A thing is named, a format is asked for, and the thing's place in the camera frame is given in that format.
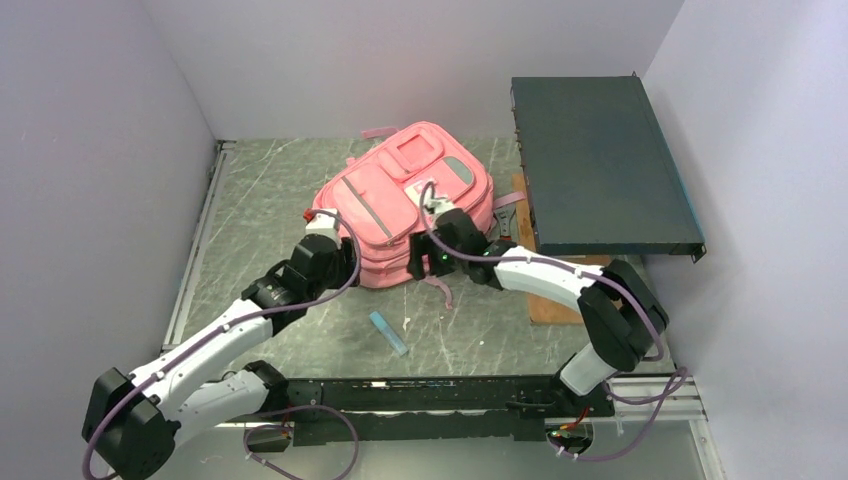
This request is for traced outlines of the light blue eraser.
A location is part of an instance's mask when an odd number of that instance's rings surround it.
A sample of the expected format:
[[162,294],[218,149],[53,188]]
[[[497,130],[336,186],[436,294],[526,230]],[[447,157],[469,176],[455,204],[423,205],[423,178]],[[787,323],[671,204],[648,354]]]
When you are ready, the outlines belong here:
[[392,349],[399,355],[405,356],[409,349],[388,321],[377,311],[369,314],[369,319],[377,331],[387,340]]

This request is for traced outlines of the pink student backpack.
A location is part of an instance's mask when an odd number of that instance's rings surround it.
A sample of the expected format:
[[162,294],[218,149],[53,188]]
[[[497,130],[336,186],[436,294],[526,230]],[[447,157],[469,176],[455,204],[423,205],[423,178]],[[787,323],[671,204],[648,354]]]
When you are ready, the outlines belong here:
[[457,139],[435,123],[413,123],[349,158],[312,203],[337,210],[352,225],[361,245],[361,286],[385,289],[411,280],[409,237],[424,229],[418,202],[428,181],[478,229],[509,238],[507,213],[524,194],[495,196],[491,175]]

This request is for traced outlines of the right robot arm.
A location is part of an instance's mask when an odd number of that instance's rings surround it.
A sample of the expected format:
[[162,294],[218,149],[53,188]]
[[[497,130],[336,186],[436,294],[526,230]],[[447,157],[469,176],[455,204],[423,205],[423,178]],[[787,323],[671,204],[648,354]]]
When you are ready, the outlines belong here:
[[560,413],[578,413],[613,375],[664,358],[668,316],[629,263],[576,264],[510,241],[491,242],[459,208],[424,207],[420,215],[425,230],[411,235],[407,265],[415,279],[458,269],[476,284],[535,295],[580,314],[589,343],[553,378],[551,401]]

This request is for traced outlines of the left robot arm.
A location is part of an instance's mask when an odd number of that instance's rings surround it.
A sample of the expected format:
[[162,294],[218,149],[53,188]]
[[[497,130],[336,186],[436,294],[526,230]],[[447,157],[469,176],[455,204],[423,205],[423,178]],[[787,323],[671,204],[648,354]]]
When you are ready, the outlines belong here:
[[332,227],[309,230],[289,258],[252,281],[209,325],[175,349],[123,373],[103,372],[89,396],[81,436],[82,475],[100,457],[110,478],[147,479],[203,430],[246,414],[264,420],[287,406],[287,379],[254,362],[225,380],[227,364],[359,281],[362,247]]

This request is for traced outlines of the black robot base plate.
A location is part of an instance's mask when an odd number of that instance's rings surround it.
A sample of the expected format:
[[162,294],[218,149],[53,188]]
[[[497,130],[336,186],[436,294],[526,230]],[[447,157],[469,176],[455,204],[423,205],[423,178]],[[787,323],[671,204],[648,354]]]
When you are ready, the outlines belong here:
[[288,397],[241,421],[286,420],[297,446],[362,441],[506,437],[543,441],[560,423],[610,418],[601,388],[570,397],[548,375],[292,379]]

